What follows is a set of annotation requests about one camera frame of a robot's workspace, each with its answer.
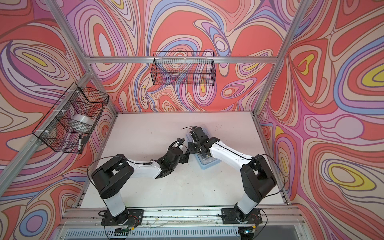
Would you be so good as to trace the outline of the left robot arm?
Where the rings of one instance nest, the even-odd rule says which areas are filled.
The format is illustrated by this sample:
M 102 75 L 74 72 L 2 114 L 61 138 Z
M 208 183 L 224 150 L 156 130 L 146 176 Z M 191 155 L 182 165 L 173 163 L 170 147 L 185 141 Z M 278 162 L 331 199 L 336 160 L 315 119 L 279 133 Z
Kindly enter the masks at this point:
M 126 207 L 121 190 L 130 178 L 161 179 L 169 176 L 179 163 L 189 161 L 190 152 L 184 146 L 185 139 L 177 139 L 167 148 L 164 156 L 149 162 L 130 160 L 124 154 L 112 156 L 103 165 L 94 170 L 90 181 L 97 189 L 107 206 L 102 214 L 102 226 L 137 226 L 141 224 L 139 213 L 130 213 Z

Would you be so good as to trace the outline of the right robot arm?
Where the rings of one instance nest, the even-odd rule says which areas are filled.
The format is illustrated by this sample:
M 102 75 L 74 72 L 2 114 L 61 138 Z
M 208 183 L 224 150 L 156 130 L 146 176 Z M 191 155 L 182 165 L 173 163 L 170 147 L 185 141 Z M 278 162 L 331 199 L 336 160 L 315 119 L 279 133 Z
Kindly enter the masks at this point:
M 189 142 L 191 154 L 201 159 L 214 159 L 226 163 L 241 175 L 244 194 L 232 208 L 222 208 L 218 214 L 223 224 L 259 225 L 263 222 L 259 203 L 277 185 L 270 165 L 263 155 L 250 156 L 228 147 L 216 137 L 209 137 L 197 126 L 189 127 L 192 141 Z

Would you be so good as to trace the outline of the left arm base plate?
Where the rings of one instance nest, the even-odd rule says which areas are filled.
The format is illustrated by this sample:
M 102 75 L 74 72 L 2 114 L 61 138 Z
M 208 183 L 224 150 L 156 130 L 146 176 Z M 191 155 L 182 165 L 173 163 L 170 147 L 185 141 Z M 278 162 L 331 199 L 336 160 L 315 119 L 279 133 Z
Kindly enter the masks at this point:
M 127 209 L 122 213 L 113 217 L 107 209 L 98 213 L 102 217 L 102 226 L 131 226 L 137 227 L 142 224 L 144 210 L 143 209 Z

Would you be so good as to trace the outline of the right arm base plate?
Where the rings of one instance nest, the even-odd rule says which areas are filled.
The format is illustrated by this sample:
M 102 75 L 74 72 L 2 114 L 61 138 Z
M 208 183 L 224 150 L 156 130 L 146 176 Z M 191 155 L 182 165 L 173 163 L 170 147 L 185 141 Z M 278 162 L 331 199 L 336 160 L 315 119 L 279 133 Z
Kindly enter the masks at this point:
M 239 209 L 222 208 L 218 216 L 222 219 L 225 225 L 234 224 L 252 224 L 255 226 L 263 223 L 262 215 L 259 208 L 253 208 L 248 214 L 244 214 Z

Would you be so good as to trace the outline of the blue plastic tool box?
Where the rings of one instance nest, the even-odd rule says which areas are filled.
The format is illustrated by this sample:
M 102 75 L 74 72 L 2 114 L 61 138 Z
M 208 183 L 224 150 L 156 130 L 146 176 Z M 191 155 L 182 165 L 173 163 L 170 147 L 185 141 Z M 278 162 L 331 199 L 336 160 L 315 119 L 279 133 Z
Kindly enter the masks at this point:
M 204 127 L 188 126 L 183 129 L 189 130 L 189 133 L 187 134 L 188 150 L 191 155 L 195 155 L 202 170 L 206 170 L 220 163 L 220 160 L 211 157 L 208 153 L 200 152 L 199 150 L 199 146 L 202 146 L 211 138 L 211 135 Z

